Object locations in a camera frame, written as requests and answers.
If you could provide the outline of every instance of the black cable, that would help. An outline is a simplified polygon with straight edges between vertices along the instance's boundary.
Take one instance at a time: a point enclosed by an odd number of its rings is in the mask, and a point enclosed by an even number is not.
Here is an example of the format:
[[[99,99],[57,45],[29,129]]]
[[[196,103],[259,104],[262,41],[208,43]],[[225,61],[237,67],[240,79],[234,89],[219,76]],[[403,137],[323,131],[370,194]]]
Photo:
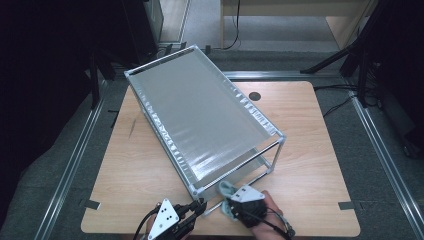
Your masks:
[[[276,231],[278,234],[280,234],[284,239],[291,240],[291,237],[286,232],[284,232],[283,230],[281,230],[281,228],[275,226],[274,224],[266,221],[265,219],[259,218],[256,215],[251,214],[250,212],[242,211],[242,213],[249,215],[250,217],[252,217],[256,220],[259,220],[259,221],[265,223],[266,225],[270,226],[274,231]]]
[[[137,231],[134,234],[134,238],[133,240],[137,240],[138,235],[140,234],[140,230],[143,227],[144,223],[147,221],[147,219],[149,219],[150,216],[152,216],[155,213],[159,212],[159,207],[156,207],[155,209],[153,209],[152,211],[150,211],[144,218],[143,220],[141,220],[140,224],[138,225]]]
[[[228,50],[228,49],[230,49],[230,48],[232,48],[233,46],[234,46],[234,44],[236,44],[236,42],[237,42],[237,40],[239,40],[239,18],[240,18],[240,0],[238,0],[238,3],[237,3],[237,20],[236,20],[236,30],[237,30],[237,32],[236,32],[236,38],[234,39],[234,42],[230,45],[230,46],[228,46],[228,47],[225,47],[225,48],[218,48],[219,50]]]
[[[343,105],[345,105],[346,103],[348,103],[350,100],[352,100],[353,98],[355,98],[356,97],[356,95],[353,95],[353,96],[350,96],[350,97],[348,97],[343,103],[341,103],[341,104],[339,104],[339,105],[337,105],[337,106],[334,106],[334,107],[332,107],[332,108],[330,108],[324,115],[323,115],[323,117],[326,117],[326,116],[328,116],[330,113],[332,113],[332,112],[334,112],[334,111],[336,111],[337,109],[339,109],[340,107],[342,107]]]

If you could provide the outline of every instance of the gray floor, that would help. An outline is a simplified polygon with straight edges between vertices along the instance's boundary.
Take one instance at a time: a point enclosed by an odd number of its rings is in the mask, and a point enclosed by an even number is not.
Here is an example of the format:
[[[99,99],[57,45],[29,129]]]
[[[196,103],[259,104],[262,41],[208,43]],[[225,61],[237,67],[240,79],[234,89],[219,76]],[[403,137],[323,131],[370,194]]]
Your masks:
[[[219,48],[220,1],[191,1],[183,42]],[[236,36],[235,18],[225,17],[225,46]],[[247,17],[239,19],[239,39],[232,49],[254,51],[338,51],[324,17]]]
[[[215,2],[219,1],[192,1],[183,36],[183,40],[188,44],[197,44],[200,47],[219,46],[219,22],[217,22],[219,20],[214,15],[215,13],[212,14],[217,10]],[[240,26],[243,24],[247,26],[248,20],[240,20]],[[292,20],[299,25],[287,24],[286,27],[289,29],[286,31],[291,34],[283,36],[283,41],[273,42],[274,45],[267,42],[274,37],[281,39],[278,36],[282,35],[271,34],[274,33],[272,29],[257,34],[257,38],[261,38],[257,41],[248,37],[253,33],[245,35],[244,30],[241,29],[240,47],[233,51],[213,51],[209,57],[222,71],[288,71],[314,65],[338,50],[334,39],[329,35],[328,26],[322,18],[291,19],[290,21]],[[258,24],[266,25],[269,19],[250,19],[249,21],[257,21]],[[232,24],[231,19],[228,19],[227,22],[229,25]],[[340,63],[337,62],[326,70],[337,70]],[[111,126],[116,117],[116,113],[113,111],[119,110],[124,90],[127,87],[122,69],[118,68],[117,72],[118,76],[115,81],[108,82],[109,87],[103,95],[104,105],[99,119],[94,126],[75,178],[52,229],[50,239],[120,239],[118,235],[85,234],[80,230],[84,214],[84,207],[80,205],[80,202],[90,196],[112,132]],[[341,78],[308,78],[308,80],[314,86],[344,82]],[[323,113],[343,102],[347,97],[347,93],[340,90],[317,92]],[[68,122],[55,145],[27,169],[10,205],[8,218],[0,232],[0,239],[33,239],[36,236],[49,201],[90,114],[90,104],[90,96],[88,96]],[[400,173],[416,201],[423,208],[424,192],[421,186],[424,181],[424,161],[406,158],[402,151],[402,144],[390,127],[384,113],[378,108],[370,108],[370,111],[378,123],[377,127]],[[328,115],[325,122],[349,194],[357,206],[355,211],[361,226],[361,234],[354,239],[416,239],[352,104],[348,103]]]

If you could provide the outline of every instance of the human hand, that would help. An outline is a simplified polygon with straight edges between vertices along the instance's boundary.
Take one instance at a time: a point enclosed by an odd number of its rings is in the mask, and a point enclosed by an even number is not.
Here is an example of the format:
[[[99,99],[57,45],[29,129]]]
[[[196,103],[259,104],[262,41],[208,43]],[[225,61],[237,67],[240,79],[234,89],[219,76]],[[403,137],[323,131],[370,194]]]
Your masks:
[[[146,223],[146,233],[145,233],[146,240],[147,240],[147,236],[150,233],[150,230],[153,227],[153,223],[155,222],[156,216],[157,216],[157,214],[153,214],[152,216],[150,216],[149,220],[147,220],[147,223]],[[181,240],[186,240],[188,238],[188,236],[190,235],[190,233],[191,232],[189,232],[187,235],[185,235],[183,238],[181,238]]]
[[[265,190],[262,191],[262,193],[265,195],[264,201],[266,207],[274,210],[278,214],[283,215],[283,211],[278,208],[277,204],[274,202],[269,192]],[[286,227],[284,226],[284,223],[275,215],[274,212],[268,211],[264,220],[286,232]],[[278,232],[276,232],[274,229],[272,229],[270,226],[263,222],[259,223],[257,226],[251,227],[250,231],[258,240],[284,240],[284,238]]]

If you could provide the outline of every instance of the black tape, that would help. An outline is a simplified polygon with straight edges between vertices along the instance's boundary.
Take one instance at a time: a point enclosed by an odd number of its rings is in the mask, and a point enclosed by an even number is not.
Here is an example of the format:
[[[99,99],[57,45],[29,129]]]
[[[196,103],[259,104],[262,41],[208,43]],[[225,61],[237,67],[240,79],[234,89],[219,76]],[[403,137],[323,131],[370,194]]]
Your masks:
[[[99,210],[101,204],[99,202],[91,201],[89,199],[81,199],[81,202],[79,205],[85,208]]]
[[[350,210],[355,209],[355,204],[353,202],[339,202],[340,210]]]

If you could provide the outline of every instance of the gray surface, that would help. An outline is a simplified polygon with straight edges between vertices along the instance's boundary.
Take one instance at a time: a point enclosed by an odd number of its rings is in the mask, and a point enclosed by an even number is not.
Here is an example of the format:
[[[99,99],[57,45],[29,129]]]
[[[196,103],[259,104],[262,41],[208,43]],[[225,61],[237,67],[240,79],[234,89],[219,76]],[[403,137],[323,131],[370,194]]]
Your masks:
[[[221,47],[220,1],[191,1],[182,41]],[[236,19],[225,17],[225,46],[235,39]],[[233,49],[255,51],[332,52],[338,45],[325,17],[239,18],[239,39]]]

